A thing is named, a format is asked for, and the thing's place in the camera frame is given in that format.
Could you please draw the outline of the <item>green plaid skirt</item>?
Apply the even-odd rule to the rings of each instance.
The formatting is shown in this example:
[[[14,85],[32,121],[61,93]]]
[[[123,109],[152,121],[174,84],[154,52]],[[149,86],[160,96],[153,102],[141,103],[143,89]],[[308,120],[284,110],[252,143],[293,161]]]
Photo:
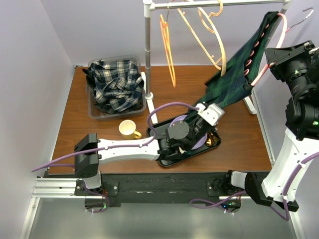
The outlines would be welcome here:
[[[268,37],[279,18],[277,11],[264,15],[257,31],[227,61],[224,75],[217,72],[205,85],[205,94],[193,105],[199,103],[217,104],[224,108],[251,95],[251,83],[259,74],[261,60],[267,45]]]

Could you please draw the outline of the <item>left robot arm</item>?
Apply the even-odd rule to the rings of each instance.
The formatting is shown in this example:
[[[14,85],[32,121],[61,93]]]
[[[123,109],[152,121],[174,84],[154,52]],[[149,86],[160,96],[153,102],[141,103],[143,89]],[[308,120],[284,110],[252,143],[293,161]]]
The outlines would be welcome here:
[[[201,117],[186,122],[186,115],[156,123],[147,129],[147,138],[133,140],[99,139],[86,135],[74,148],[75,177],[83,179],[91,195],[103,191],[99,166],[122,160],[158,161],[171,167],[189,158],[217,148],[221,139],[216,128]]]

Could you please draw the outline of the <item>navy white plaid skirt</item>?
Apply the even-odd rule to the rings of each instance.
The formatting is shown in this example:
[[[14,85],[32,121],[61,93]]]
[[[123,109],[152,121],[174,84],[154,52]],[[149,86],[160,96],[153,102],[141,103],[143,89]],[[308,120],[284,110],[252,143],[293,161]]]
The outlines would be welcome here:
[[[142,107],[144,82],[136,64],[129,59],[94,61],[82,70],[92,91],[95,106],[108,114],[120,114]]]

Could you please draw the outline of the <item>orange plastic hanger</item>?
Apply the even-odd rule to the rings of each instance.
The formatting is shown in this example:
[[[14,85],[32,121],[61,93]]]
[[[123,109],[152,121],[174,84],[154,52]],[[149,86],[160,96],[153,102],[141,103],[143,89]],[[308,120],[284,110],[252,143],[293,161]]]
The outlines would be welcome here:
[[[165,21],[162,14],[160,15],[159,23],[160,23],[160,29],[161,29],[161,35],[162,35],[165,55],[166,55],[167,66],[168,66],[172,86],[175,88],[176,87],[176,76],[175,76],[173,57],[172,57],[172,52],[171,52],[171,47],[170,47],[169,27],[168,27],[168,22]]]

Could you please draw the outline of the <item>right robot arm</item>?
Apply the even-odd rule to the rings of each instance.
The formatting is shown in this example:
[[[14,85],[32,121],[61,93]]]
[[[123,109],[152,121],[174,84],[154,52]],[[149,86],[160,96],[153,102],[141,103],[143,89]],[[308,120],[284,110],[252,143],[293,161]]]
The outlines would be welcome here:
[[[226,195],[246,192],[256,204],[276,203],[296,212],[296,191],[311,160],[319,155],[319,49],[308,40],[285,48],[265,50],[270,71],[286,83],[291,97],[286,106],[286,130],[281,151],[267,177],[229,170],[213,189]]]

